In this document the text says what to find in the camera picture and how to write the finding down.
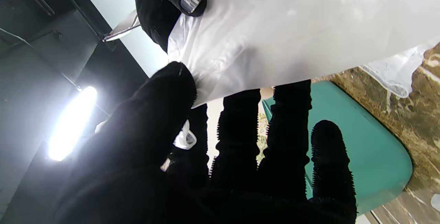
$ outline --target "plastic bag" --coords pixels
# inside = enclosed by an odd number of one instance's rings
[[[434,47],[440,38],[396,54],[383,61],[374,61],[362,66],[362,70],[380,85],[398,97],[406,98],[412,92],[412,75],[423,62],[423,54]]]
[[[195,106],[247,89],[321,77],[437,37],[438,0],[208,0],[168,40],[198,88]]]

